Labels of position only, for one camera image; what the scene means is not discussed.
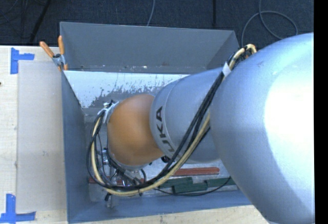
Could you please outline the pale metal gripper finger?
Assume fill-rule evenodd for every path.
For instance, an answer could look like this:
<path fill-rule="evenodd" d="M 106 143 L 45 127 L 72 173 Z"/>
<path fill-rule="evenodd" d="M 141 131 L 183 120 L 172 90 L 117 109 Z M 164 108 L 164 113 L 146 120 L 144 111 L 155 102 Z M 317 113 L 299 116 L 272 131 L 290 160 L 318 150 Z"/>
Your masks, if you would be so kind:
<path fill-rule="evenodd" d="M 107 208 L 114 208 L 115 207 L 115 196 L 107 191 L 106 193 L 106 207 Z"/>

